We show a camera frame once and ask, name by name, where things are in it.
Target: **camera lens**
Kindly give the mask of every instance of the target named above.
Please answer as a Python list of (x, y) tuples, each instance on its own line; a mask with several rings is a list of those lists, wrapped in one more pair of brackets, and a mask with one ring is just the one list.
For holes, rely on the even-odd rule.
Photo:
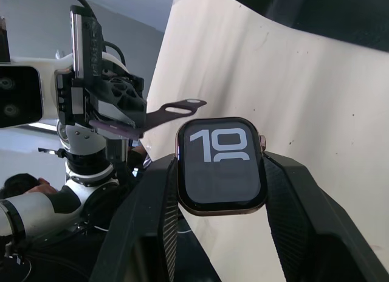
[(11, 89), (14, 86), (13, 80), (8, 77), (0, 78), (0, 88), (1, 89)]
[(8, 117), (16, 117), (19, 115), (19, 109), (13, 104), (9, 104), (4, 107), (4, 114)]

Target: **watch face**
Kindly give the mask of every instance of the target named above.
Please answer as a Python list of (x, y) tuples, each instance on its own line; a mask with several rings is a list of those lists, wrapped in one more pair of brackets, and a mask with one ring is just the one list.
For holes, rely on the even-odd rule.
[(242, 118), (193, 120), (177, 134), (178, 192), (195, 215), (249, 213), (264, 204), (266, 177), (255, 127)]

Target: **black hair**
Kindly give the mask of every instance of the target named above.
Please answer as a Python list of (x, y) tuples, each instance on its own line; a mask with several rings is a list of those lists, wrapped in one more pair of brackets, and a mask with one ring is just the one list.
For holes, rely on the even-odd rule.
[(39, 184), (39, 181), (30, 174), (16, 174), (4, 182), (4, 188), (0, 190), (0, 199), (22, 195)]

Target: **ceiling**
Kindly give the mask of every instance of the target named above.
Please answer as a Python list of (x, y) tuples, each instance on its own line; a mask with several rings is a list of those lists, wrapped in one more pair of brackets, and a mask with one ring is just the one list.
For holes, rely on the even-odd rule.
[(164, 32), (173, 0), (88, 0)]

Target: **digital time display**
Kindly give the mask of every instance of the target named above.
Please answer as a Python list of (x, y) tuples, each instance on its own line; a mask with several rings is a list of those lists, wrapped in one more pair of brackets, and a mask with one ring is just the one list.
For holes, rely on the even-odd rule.
[(252, 211), (264, 203), (260, 140), (242, 118), (193, 120), (177, 134), (179, 197), (197, 215)]

